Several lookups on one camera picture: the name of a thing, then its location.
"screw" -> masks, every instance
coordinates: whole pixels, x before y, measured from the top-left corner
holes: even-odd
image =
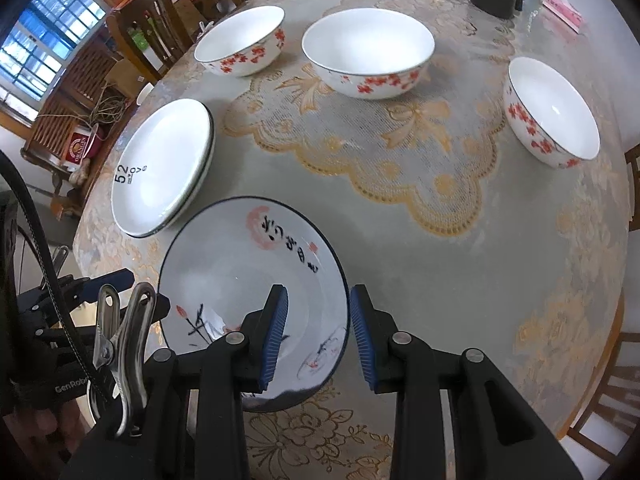
[[[482,362],[482,359],[484,359],[484,354],[477,348],[470,348],[465,352],[465,357],[472,363],[480,363]]]
[[[171,357],[171,350],[168,348],[159,348],[154,352],[154,361],[158,363],[164,363],[169,360]]]
[[[398,343],[399,345],[408,345],[411,342],[411,334],[407,332],[396,332],[391,336],[391,339],[394,340],[394,343]]]
[[[244,341],[244,334],[242,332],[230,332],[226,335],[225,341],[230,345],[239,345]]]

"lace tablecloth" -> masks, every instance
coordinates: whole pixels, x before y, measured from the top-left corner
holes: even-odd
[[[284,53],[249,79],[214,76],[190,52],[158,84],[111,153],[74,244],[81,270],[121,267],[158,284],[178,229],[228,196],[263,195],[310,218],[350,285],[433,348],[481,348],[553,431],[572,414],[609,335],[622,286],[628,184],[588,24],[574,34],[535,0],[498,20],[468,0],[250,0],[286,11]],[[400,10],[436,40],[428,73],[384,102],[325,86],[300,49],[306,28],[351,7]],[[501,89],[516,55],[559,70],[590,106],[600,155],[568,170],[533,158],[505,126]],[[177,98],[216,123],[212,169],[175,225],[142,240],[114,225],[110,190],[142,121]],[[147,352],[163,344],[154,327]],[[247,413],[256,479],[386,478],[394,396],[374,396],[350,340],[334,378],[285,412]],[[450,425],[446,439],[450,445]],[[453,476],[452,454],[449,475]]]

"bowl with calligraphy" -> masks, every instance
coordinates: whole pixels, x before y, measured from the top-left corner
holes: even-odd
[[[277,411],[309,398],[329,380],[347,342],[344,272],[322,233],[295,209],[267,198],[214,203],[181,229],[162,263],[158,291],[172,309],[161,321],[177,354],[206,348],[240,330],[264,307],[272,285],[289,297],[273,380],[243,394],[249,411]]]
[[[169,226],[188,208],[206,177],[215,142],[207,108],[193,99],[163,106],[136,130],[115,168],[111,211],[134,238]]]
[[[269,66],[284,48],[284,10],[254,7],[233,14],[207,32],[195,59],[217,75],[242,77]]]
[[[322,81],[357,99],[389,99],[415,87],[433,54],[433,35],[394,10],[348,9],[321,18],[302,50]]]
[[[571,168],[600,150],[593,114],[578,91],[549,65],[516,57],[504,82],[504,113],[518,140],[552,168]]]

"metal clip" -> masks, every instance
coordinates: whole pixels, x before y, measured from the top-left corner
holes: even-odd
[[[142,364],[155,307],[154,288],[149,283],[139,283],[131,293],[121,324],[117,291],[111,285],[100,288],[95,319],[94,365],[96,368],[109,367],[120,389],[122,421],[116,437],[129,432],[146,408]]]

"pink box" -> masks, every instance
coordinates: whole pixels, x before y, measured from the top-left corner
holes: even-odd
[[[567,0],[542,0],[542,4],[569,25],[575,32],[580,32],[582,16]]]

